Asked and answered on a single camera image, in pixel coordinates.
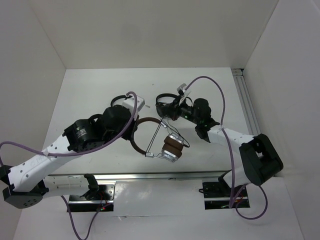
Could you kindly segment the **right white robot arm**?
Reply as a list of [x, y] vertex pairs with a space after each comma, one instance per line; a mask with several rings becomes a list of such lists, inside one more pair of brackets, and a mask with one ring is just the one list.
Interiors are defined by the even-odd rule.
[[168, 109], [170, 119], [181, 117], [194, 123], [200, 139], [228, 148], [231, 170], [218, 178], [218, 190], [223, 196], [230, 196], [236, 187], [247, 184], [260, 187], [283, 170], [284, 164], [267, 135], [249, 135], [223, 127], [212, 118], [207, 100], [198, 98], [190, 106], [178, 97]]

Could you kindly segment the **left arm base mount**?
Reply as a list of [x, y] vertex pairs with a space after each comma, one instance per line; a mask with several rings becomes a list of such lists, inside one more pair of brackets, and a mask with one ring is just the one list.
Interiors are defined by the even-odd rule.
[[99, 191], [92, 199], [84, 196], [70, 195], [68, 206], [72, 213], [89, 213], [100, 210], [101, 212], [114, 211], [115, 181], [103, 181], [98, 184]]

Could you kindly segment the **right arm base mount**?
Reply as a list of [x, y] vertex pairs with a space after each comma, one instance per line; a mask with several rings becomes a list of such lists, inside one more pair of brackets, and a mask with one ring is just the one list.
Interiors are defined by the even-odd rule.
[[[202, 188], [200, 188], [198, 191], [203, 194], [205, 210], [219, 210], [229, 208], [231, 190], [224, 190], [219, 182], [203, 182]], [[237, 203], [239, 203], [239, 208], [250, 207], [248, 192], [246, 188], [241, 191], [237, 199], [234, 201], [233, 208]]]

